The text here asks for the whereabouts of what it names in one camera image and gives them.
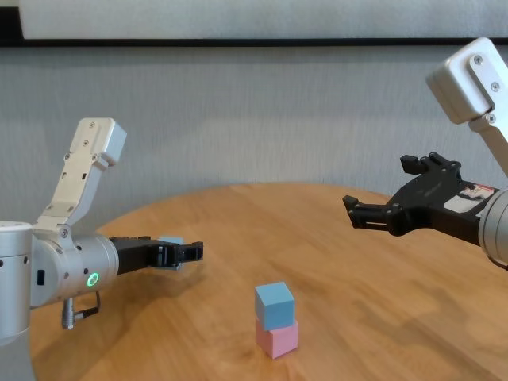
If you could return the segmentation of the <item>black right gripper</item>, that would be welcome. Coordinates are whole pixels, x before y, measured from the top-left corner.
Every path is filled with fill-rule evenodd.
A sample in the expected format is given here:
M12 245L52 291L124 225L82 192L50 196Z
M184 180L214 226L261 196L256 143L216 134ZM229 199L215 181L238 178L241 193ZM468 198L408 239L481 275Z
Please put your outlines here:
M462 179L461 164L437 152L400 157L406 174L420 175L402 187L387 205L342 198L354 229L387 231L400 237L417 229L433 229L479 244L479 220L499 189Z

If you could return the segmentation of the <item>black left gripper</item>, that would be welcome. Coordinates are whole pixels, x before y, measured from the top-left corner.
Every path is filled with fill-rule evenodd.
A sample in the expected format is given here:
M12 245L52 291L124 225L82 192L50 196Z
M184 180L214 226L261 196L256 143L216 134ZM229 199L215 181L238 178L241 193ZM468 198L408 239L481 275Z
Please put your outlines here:
M203 260L204 244L177 244L158 241L150 237L111 237L118 256L118 274L147 267L181 268L184 263Z

